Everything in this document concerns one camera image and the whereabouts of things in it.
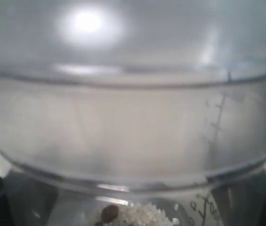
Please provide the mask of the clear plastic shaker bottle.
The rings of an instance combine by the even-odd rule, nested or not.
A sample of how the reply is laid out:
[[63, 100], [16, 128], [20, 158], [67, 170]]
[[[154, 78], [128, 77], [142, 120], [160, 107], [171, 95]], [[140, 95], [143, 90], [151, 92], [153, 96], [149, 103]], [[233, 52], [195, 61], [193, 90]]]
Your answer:
[[16, 226], [259, 226], [266, 0], [0, 0]]

